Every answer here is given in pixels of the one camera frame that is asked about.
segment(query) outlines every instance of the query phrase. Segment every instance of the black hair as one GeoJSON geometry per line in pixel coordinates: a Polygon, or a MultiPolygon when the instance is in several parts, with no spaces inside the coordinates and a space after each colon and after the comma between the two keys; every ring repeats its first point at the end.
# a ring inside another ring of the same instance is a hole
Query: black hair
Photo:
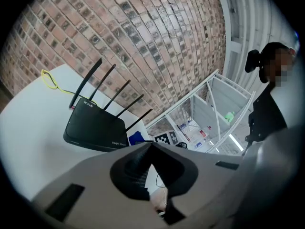
{"type": "Polygon", "coordinates": [[[256,67],[260,68],[259,77],[262,83],[268,82],[264,74],[264,65],[270,60],[270,57],[276,54],[278,49],[289,49],[280,42],[270,42],[268,43],[261,53],[258,50],[254,49],[248,53],[247,62],[245,66],[245,71],[247,73],[253,71],[256,67]]]}

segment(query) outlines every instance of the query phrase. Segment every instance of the person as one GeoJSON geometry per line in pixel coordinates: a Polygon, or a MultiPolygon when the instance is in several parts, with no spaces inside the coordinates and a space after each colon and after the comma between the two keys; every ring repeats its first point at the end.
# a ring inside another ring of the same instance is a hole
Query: person
{"type": "Polygon", "coordinates": [[[280,42],[268,43],[261,53],[252,50],[248,53],[245,66],[247,73],[259,67],[259,77],[262,83],[269,82],[274,88],[277,83],[285,81],[287,73],[292,70],[295,50],[288,48],[280,42]]]}
{"type": "Polygon", "coordinates": [[[248,53],[245,71],[249,73],[259,67],[261,82],[269,84],[253,102],[253,112],[249,114],[248,119],[250,134],[245,138],[248,142],[247,148],[252,142],[261,142],[271,133],[287,127],[270,92],[279,87],[281,82],[287,81],[294,58],[295,50],[280,42],[268,43],[261,53],[258,50],[248,53]]]}

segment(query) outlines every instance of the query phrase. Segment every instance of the yellow cable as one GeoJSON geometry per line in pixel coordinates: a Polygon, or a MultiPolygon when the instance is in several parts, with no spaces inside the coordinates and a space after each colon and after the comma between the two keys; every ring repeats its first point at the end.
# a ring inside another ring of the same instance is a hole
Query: yellow cable
{"type": "Polygon", "coordinates": [[[65,91],[65,90],[61,89],[61,88],[58,86],[58,83],[57,83],[57,81],[55,80],[54,76],[53,76],[49,71],[41,70],[41,78],[42,78],[43,83],[44,83],[47,87],[49,87],[49,88],[51,88],[51,89],[59,89],[59,90],[60,90],[61,92],[63,92],[63,93],[74,95],[74,93],[71,93],[71,92],[68,92],[68,91],[65,91]],[[44,79],[45,76],[47,76],[47,77],[54,83],[54,86],[49,85],[49,84],[45,81],[45,79],[44,79]]]}

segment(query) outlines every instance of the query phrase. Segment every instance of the white table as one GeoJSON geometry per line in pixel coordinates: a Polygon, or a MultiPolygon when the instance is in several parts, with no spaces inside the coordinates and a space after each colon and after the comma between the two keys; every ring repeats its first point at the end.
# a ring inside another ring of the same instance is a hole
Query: white table
{"type": "MultiPolygon", "coordinates": [[[[66,64],[53,69],[51,73],[62,89],[72,92],[82,81],[66,64]]],[[[94,87],[87,83],[81,95],[89,97],[93,90],[94,87]]],[[[2,163],[17,191],[29,200],[77,163],[103,154],[63,140],[62,135],[72,113],[68,108],[72,96],[48,88],[39,77],[18,93],[0,114],[2,163]]],[[[100,91],[93,99],[101,107],[110,100],[100,91]]],[[[121,110],[123,107],[115,102],[107,109],[114,115],[121,110]]],[[[138,119],[129,111],[125,111],[120,118],[126,127],[138,119]]],[[[129,130],[127,136],[136,131],[149,140],[142,121],[129,130]]]]}

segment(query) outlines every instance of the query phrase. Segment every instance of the cable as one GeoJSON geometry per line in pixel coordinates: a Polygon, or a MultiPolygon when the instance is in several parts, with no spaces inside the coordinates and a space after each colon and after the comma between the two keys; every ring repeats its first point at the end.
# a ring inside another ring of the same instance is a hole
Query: cable
{"type": "Polygon", "coordinates": [[[59,89],[61,92],[66,93],[66,94],[75,94],[74,92],[71,92],[71,91],[67,91],[67,90],[61,89],[61,88],[58,86],[58,84],[57,84],[57,82],[56,82],[54,76],[52,76],[51,73],[48,72],[48,71],[46,71],[46,70],[41,70],[41,78],[42,78],[43,83],[44,83],[47,87],[49,87],[49,88],[51,88],[51,89],[59,89]],[[47,77],[52,81],[52,83],[54,84],[54,86],[49,85],[49,84],[45,81],[45,79],[44,79],[45,75],[47,75],[47,77]]]}
{"type": "Polygon", "coordinates": [[[157,186],[157,187],[161,187],[161,186],[158,186],[158,184],[157,184],[158,176],[159,176],[159,174],[157,175],[156,186],[157,186]]]}
{"type": "Polygon", "coordinates": [[[167,206],[167,204],[166,204],[166,193],[165,193],[164,187],[163,187],[163,192],[164,192],[164,204],[165,204],[165,206],[167,206]]]}

